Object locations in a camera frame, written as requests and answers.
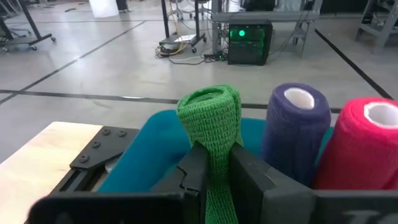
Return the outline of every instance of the black floor line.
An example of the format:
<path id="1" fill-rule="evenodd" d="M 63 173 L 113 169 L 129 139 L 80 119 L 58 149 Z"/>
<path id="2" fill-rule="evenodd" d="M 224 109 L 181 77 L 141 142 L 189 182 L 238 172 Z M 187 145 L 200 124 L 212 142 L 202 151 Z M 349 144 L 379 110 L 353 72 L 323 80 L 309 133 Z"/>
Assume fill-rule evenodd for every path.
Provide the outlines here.
<path id="1" fill-rule="evenodd" d="M 15 95 L 28 96 L 49 96 L 61 98 L 75 98 L 75 99 L 89 99 L 89 100 L 109 100 L 109 101 L 128 101 L 128 102 L 142 102 L 142 103 L 165 103 L 175 105 L 178 100 L 175 99 L 161 99 L 161 98 L 146 98 L 146 97 L 131 97 L 131 96 L 109 96 L 109 95 L 90 95 L 90 94 L 75 94 L 75 93 L 48 93 L 37 91 L 18 91 L 18 90 L 0 90 L 0 93 L 8 93 Z M 242 103 L 242 108 L 246 109 L 268 109 L 268 104 L 259 103 Z M 332 113 L 340 113 L 340 108 L 330 108 Z"/>
<path id="2" fill-rule="evenodd" d="M 70 11 L 74 11 L 74 10 L 77 10 L 77 8 L 76 7 L 72 7 L 72 8 L 69 8 L 69 9 L 65 10 L 65 12 L 70 12 Z"/>
<path id="3" fill-rule="evenodd" d="M 77 61 L 79 61 L 79 60 L 85 58 L 86 56 L 88 56 L 88 55 L 90 55 L 90 54 L 96 52 L 97 50 L 99 50 L 100 48 L 104 47 L 105 45 L 108 45 L 110 42 L 116 40 L 117 38 L 121 37 L 122 35 L 127 34 L 127 33 L 130 32 L 131 30 L 133 30 L 134 28 L 143 25 L 143 23 L 145 23 L 145 21 L 139 23 L 138 25 L 133 26 L 132 28 L 130 28 L 130 29 L 124 31 L 123 33 L 117 35 L 116 37 L 113 37 L 112 39 L 110 39 L 110 40 L 106 41 L 105 43 L 99 45 L 98 47 L 94 48 L 93 50 L 91 50 L 91 51 L 89 51 L 89 52 L 83 54 L 82 56 L 80 56 L 80 57 L 78 57 L 78 58 L 72 60 L 71 62 L 67 63 L 66 65 L 64 65 L 64 66 L 62 66 L 62 67 L 60 67 L 60 68 L 54 70 L 53 72 L 49 73 L 48 75 L 42 77 L 41 79 L 39 79 L 39 80 L 37 80 L 37 81 L 31 83 L 30 85 L 27 85 L 26 87 L 24 87 L 24 88 L 21 89 L 20 91 L 26 91 L 26 90 L 28 90 L 29 88 L 32 88 L 33 86 L 36 86 L 37 84 L 41 83 L 42 81 L 44 81 L 44 80 L 50 78 L 51 76 L 57 74 L 58 72 L 64 70 L 65 68 L 67 68 L 67 67 L 73 65 L 73 64 L 76 63 Z M 8 96 L 8 97 L 6 97 L 6 98 L 0 100 L 0 105 L 3 104 L 4 102 L 7 102 L 8 100 L 14 98 L 15 96 L 17 96 L 17 93 L 13 93 L 13 94 L 11 94 L 10 96 Z"/>
<path id="4" fill-rule="evenodd" d="M 163 19 L 123 19 L 119 21 L 52 21 L 52 22 L 35 22 L 36 24 L 52 24 L 52 23 L 84 23 L 84 22 L 163 22 Z M 7 22 L 7 24 L 29 24 L 28 22 Z"/>
<path id="5" fill-rule="evenodd" d="M 371 77 L 369 77 L 364 71 L 362 71 L 352 60 L 350 60 L 339 48 L 337 48 L 330 40 L 328 40 L 319 30 L 315 29 L 315 32 L 325 41 L 351 68 L 358 73 L 374 90 L 376 90 L 383 98 L 392 99 L 392 96 L 387 93 L 379 84 L 377 84 Z"/>

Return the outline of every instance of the rolling stand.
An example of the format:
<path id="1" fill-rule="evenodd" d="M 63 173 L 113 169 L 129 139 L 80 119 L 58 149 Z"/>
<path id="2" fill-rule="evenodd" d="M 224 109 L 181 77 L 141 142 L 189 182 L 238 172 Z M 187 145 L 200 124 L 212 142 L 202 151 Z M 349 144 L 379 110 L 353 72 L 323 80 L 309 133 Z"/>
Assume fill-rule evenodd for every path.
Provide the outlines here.
<path id="1" fill-rule="evenodd" d="M 24 12 L 26 19 L 28 20 L 30 26 L 32 27 L 33 33 L 35 34 L 35 37 L 18 37 L 18 38 L 13 38 L 11 36 L 12 39 L 10 39 L 7 42 L 3 42 L 0 43 L 0 46 L 2 47 L 2 49 L 4 51 L 8 51 L 8 49 L 6 48 L 6 46 L 10 46 L 10 45 L 19 45 L 19 44 L 28 44 L 30 46 L 30 48 L 32 50 L 37 50 L 37 47 L 35 46 L 36 43 L 39 43 L 42 40 L 45 40 L 47 38 L 50 38 L 53 42 L 56 41 L 56 38 L 52 36 L 52 34 L 46 34 L 44 36 L 42 36 L 39 32 L 39 30 L 36 27 L 35 22 L 33 21 L 32 17 L 30 16 L 29 11 L 26 8 L 26 4 L 24 1 L 19 1 L 20 5 L 21 5 L 21 9 Z"/>
<path id="2" fill-rule="evenodd" d="M 169 32 L 169 24 L 168 24 L 168 17 L 167 17 L 167 11 L 166 11 L 166 0 L 162 0 L 162 13 L 163 13 L 163 22 L 164 22 L 164 31 L 166 34 L 166 39 L 162 40 L 159 42 L 160 46 L 164 46 L 166 44 L 170 45 L 180 45 L 180 44 L 188 44 L 191 45 L 192 53 L 196 53 L 197 49 L 195 48 L 195 45 L 199 43 L 203 39 L 204 42 L 207 41 L 205 37 L 205 33 L 202 33 L 202 35 L 199 33 L 199 3 L 198 0 L 195 0 L 195 25 L 196 25 L 196 34 L 195 37 L 190 39 L 190 40 L 179 40 L 178 34 L 175 32 L 172 35 L 170 35 Z"/>

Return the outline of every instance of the table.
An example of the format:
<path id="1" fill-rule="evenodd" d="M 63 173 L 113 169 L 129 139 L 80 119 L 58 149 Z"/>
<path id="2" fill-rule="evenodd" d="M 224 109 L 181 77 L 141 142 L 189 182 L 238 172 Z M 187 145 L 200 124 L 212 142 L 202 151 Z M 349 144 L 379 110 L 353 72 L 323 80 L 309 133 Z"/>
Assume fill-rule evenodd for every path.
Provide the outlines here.
<path id="1" fill-rule="evenodd" d="M 101 128 L 53 122 L 0 164 L 0 223 L 23 224 L 30 206 L 53 190 Z"/>

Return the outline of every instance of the screw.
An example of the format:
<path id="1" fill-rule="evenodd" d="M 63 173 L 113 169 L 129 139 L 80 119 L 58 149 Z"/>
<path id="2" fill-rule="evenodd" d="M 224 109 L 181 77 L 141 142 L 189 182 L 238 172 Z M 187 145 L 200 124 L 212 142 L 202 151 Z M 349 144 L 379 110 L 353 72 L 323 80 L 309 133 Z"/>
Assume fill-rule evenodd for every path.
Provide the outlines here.
<path id="1" fill-rule="evenodd" d="M 80 161 L 81 163 L 85 163 L 85 162 L 87 162 L 87 161 L 89 161 L 89 160 L 90 160 L 90 157 L 87 156 L 87 155 L 82 155 L 82 156 L 80 157 L 80 159 L 79 159 L 79 161 Z"/>
<path id="2" fill-rule="evenodd" d="M 96 148 L 98 148 L 100 145 L 101 145 L 100 142 L 93 142 L 92 147 L 93 147 L 94 149 L 96 149 Z"/>
<path id="3" fill-rule="evenodd" d="M 127 135 L 127 132 L 125 132 L 125 131 L 120 131 L 119 134 L 118 134 L 118 136 L 121 137 L 121 138 L 125 137 L 126 135 Z"/>
<path id="4" fill-rule="evenodd" d="M 105 130 L 102 132 L 102 134 L 105 135 L 105 136 L 107 136 L 107 135 L 111 134 L 111 130 L 105 129 Z"/>

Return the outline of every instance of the black metal bracket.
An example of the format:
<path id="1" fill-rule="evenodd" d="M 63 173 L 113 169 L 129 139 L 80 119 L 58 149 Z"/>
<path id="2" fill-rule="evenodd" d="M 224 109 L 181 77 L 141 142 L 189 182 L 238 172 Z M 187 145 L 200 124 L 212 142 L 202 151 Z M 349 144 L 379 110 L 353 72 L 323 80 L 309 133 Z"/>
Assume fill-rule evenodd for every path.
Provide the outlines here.
<path id="1" fill-rule="evenodd" d="M 52 193 L 91 190 L 103 174 L 104 165 L 128 149 L 138 132 L 138 129 L 102 127 L 72 161 L 71 169 Z"/>
<path id="2" fill-rule="evenodd" d="M 195 142 L 176 168 L 152 188 L 157 193 L 183 193 L 184 223 L 205 223 L 208 156 L 207 149 Z"/>
<path id="3" fill-rule="evenodd" d="M 101 194 L 73 192 L 51 194 L 37 201 L 29 224 L 153 224 L 184 222 L 183 195 L 171 193 Z"/>
<path id="4" fill-rule="evenodd" d="M 229 186 L 239 223 L 308 224 L 313 190 L 235 144 L 229 152 Z"/>

